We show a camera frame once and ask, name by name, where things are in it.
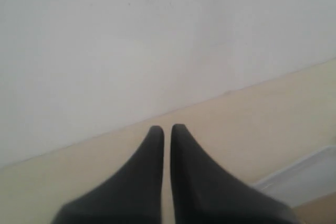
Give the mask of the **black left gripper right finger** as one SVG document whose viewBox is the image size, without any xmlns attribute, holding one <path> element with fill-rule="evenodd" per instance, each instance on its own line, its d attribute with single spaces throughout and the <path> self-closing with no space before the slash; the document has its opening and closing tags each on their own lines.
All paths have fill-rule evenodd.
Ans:
<svg viewBox="0 0 336 224">
<path fill-rule="evenodd" d="M 170 177 L 176 223 L 300 223 L 290 207 L 225 171 L 184 124 L 172 127 Z"/>
</svg>

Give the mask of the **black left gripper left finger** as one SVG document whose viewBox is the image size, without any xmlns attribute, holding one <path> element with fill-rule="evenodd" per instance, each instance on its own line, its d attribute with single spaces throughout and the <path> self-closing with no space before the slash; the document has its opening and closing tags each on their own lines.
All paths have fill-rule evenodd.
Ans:
<svg viewBox="0 0 336 224">
<path fill-rule="evenodd" d="M 152 126 L 112 177 L 63 205 L 53 223 L 161 223 L 163 158 L 163 129 Z"/>
</svg>

